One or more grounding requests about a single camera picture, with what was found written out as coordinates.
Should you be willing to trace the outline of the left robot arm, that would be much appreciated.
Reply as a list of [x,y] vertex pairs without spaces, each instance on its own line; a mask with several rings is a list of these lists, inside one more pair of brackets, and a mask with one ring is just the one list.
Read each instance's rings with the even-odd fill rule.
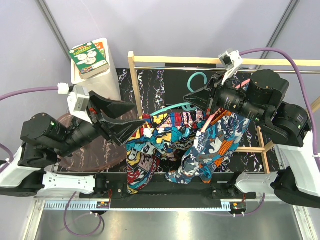
[[46,168],[71,157],[74,152],[103,137],[108,143],[124,145],[144,125],[142,119],[122,119],[135,105],[84,94],[81,111],[73,111],[69,127],[47,113],[38,113],[23,123],[22,144],[8,160],[0,163],[0,193],[10,197],[78,192],[91,198],[108,193],[107,178],[101,173],[87,176],[62,175]]

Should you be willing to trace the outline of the blue orange patterned shorts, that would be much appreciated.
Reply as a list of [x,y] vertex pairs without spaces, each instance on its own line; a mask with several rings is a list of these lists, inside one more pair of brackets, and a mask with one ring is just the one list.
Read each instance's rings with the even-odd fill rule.
[[251,121],[239,114],[219,109],[198,130],[192,147],[187,150],[176,171],[165,174],[175,184],[189,184],[199,177],[205,184],[213,173],[238,149]]

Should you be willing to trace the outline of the comic print shorts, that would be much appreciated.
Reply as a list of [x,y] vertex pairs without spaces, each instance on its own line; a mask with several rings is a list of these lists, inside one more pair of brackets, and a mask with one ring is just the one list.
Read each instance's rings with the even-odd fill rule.
[[200,110],[159,115],[144,113],[145,124],[126,142],[126,186],[131,195],[145,188],[161,161],[175,162],[175,153],[193,145],[208,117]]

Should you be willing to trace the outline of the pink foam hanger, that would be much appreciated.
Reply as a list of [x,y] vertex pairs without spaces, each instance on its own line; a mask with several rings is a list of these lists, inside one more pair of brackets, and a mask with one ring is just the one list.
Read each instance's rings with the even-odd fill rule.
[[[238,84],[235,89],[238,90],[240,88],[242,88],[243,86],[247,85],[251,80],[247,79],[245,81],[243,81],[241,84]],[[204,126],[201,129],[201,133],[204,133],[206,131],[206,129],[209,127],[210,123],[212,122],[212,120],[215,118],[215,116],[219,113],[221,107],[216,107],[215,111],[213,112],[213,114],[211,114],[207,121],[205,122]]]

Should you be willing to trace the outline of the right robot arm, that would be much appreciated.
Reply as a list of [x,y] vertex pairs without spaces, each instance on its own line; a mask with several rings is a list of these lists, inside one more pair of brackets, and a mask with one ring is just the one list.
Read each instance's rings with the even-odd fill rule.
[[261,132],[279,147],[289,166],[266,178],[240,174],[227,185],[228,195],[273,193],[283,202],[317,209],[320,206],[320,171],[313,160],[313,126],[302,107],[284,101],[289,82],[276,72],[254,72],[247,89],[234,87],[230,80],[215,75],[204,87],[184,96],[184,100],[208,114],[223,108],[255,122]]

